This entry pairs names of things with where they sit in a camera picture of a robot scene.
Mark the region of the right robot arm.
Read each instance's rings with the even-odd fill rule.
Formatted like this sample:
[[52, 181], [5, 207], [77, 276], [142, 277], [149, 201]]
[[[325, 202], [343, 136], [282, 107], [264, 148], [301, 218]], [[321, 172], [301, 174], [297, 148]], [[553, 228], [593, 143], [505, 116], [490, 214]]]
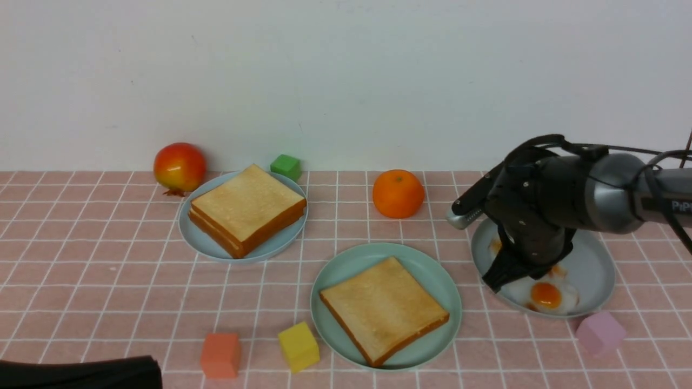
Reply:
[[482, 280], [492, 292], [537, 280], [573, 251], [577, 231], [628, 234], [667, 224], [690, 249], [690, 169], [660, 169], [668, 152], [644, 163], [625, 153], [521, 157], [502, 165], [483, 206], [500, 250]]

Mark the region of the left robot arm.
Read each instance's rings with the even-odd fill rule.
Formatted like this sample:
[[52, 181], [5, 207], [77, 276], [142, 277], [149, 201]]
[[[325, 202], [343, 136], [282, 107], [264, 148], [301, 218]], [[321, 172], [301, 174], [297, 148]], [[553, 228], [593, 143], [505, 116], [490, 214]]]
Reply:
[[1, 362], [1, 388], [163, 388], [151, 356], [79, 364]]

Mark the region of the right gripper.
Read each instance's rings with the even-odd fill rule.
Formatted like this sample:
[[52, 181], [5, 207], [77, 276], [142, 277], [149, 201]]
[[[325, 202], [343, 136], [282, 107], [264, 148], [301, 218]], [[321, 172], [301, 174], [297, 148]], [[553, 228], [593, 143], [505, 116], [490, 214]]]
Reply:
[[489, 268], [482, 274], [492, 293], [530, 276], [536, 265], [559, 263], [573, 250], [576, 229], [548, 222], [540, 209], [539, 160], [541, 157], [516, 157], [503, 163], [488, 194], [486, 212], [499, 219], [491, 225], [491, 239], [499, 237], [503, 244], [497, 258], [489, 256]]

